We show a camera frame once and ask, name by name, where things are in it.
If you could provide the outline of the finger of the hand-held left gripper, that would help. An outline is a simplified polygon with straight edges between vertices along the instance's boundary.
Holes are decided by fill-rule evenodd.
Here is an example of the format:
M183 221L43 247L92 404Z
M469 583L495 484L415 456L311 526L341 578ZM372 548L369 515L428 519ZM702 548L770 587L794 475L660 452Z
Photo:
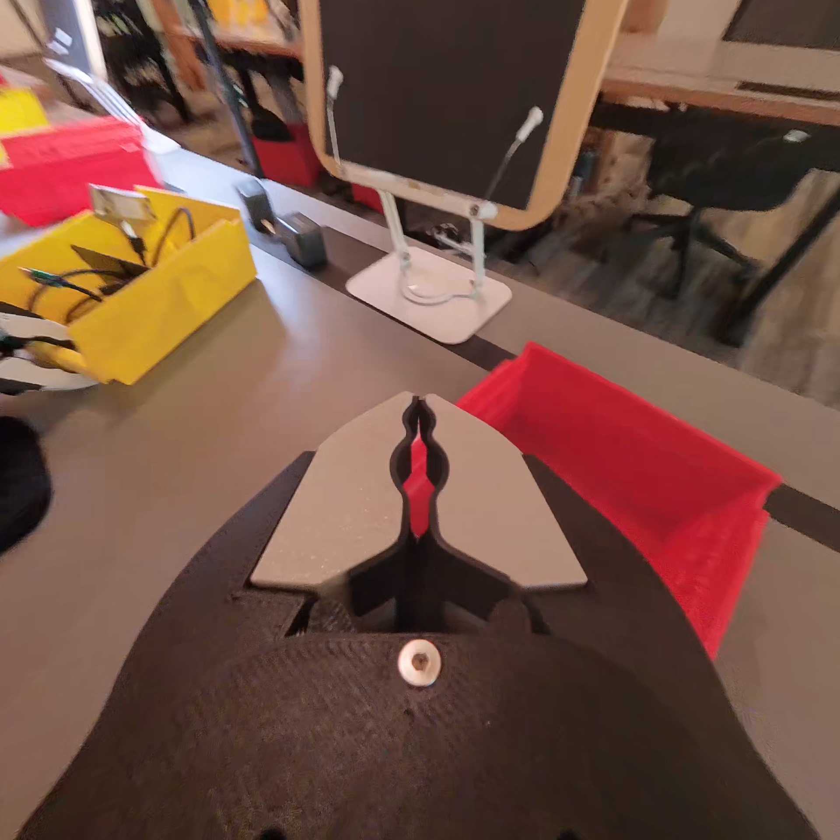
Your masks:
M1 359L2 394L68 392L85 390L97 384L85 375L41 366L28 358L4 356Z
M64 349L75 349L65 325L43 319L31 312L1 313L1 345L5 349L21 349L29 343L47 343Z

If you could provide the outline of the red crate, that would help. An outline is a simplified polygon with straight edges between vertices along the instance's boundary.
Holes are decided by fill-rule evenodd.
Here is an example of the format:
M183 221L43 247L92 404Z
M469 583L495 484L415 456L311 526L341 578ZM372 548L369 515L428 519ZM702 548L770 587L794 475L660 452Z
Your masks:
M322 166L305 122L258 125L252 136L266 178L287 186L318 185Z

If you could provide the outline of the grey power adapter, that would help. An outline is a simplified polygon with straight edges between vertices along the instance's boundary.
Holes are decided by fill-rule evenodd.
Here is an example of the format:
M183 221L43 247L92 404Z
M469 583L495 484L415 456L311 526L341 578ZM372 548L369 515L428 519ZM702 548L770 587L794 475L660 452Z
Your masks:
M276 236L299 266L319 268L328 261L321 227L308 216L286 213L275 219Z
M274 237L276 216L261 180L255 177L240 180L235 184L235 190L255 231Z

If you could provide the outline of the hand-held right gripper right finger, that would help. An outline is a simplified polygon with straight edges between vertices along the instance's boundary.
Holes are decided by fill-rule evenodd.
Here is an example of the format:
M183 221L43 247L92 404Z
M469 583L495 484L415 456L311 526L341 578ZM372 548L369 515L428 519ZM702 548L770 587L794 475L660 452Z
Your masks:
M445 603L488 618L510 597L577 591L588 578L520 449L439 395L427 420L430 571Z

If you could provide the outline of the wooden office desk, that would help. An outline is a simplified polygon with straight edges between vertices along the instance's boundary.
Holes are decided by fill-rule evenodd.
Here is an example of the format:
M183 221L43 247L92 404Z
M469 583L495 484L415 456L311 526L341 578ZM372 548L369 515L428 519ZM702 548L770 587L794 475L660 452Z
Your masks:
M776 82L611 66L602 79L602 93L614 100L641 98L834 128L839 126L838 92Z

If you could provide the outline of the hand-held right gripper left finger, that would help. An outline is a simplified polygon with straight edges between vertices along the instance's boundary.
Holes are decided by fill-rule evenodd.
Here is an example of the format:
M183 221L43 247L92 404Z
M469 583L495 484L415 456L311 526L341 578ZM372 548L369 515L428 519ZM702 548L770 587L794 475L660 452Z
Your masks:
M409 543L403 484L418 400L399 392L315 451L249 582L315 595L366 616L395 599Z

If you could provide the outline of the black board on white stand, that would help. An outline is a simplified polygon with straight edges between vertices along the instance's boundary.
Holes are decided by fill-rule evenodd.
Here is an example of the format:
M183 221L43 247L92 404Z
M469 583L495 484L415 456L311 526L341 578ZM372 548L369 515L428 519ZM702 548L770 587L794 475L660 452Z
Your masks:
M622 1L299 2L308 127L324 168L377 191L392 251L345 285L462 344L511 301L486 226L561 203Z

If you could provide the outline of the black wrist rest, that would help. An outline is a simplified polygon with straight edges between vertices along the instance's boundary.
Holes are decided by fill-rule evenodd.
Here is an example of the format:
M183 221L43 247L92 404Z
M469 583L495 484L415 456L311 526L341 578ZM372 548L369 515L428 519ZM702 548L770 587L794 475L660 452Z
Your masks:
M49 509L53 486L36 431L1 417L1 554L37 529Z

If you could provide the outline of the red plastic bin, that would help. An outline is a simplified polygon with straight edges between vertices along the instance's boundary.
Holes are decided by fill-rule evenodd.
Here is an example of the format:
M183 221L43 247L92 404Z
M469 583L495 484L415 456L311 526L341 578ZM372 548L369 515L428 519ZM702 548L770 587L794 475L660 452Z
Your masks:
M429 564L428 394L403 486L396 625L441 634L455 625ZM525 624L615 660L711 673L781 478L534 343L453 404L520 449L588 578L577 591L510 597L528 608Z
M89 185L133 191L161 184L141 130L115 118L2 138L1 211L30 227L89 209Z

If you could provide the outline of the yellow plastic bin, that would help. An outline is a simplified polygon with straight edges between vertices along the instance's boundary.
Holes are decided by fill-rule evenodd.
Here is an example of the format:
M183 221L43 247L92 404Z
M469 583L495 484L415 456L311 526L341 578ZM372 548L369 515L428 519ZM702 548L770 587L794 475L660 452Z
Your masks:
M78 245L140 263L117 228L87 210L2 255L2 304L67 327L75 349L29 343L4 356L78 373L97 383L136 384L256 279L245 222L234 206L140 188L160 221L145 236L152 256L172 212L187 207L155 267L132 280L89 268Z
M36 94L25 87L1 87L1 137L32 133L50 128Z

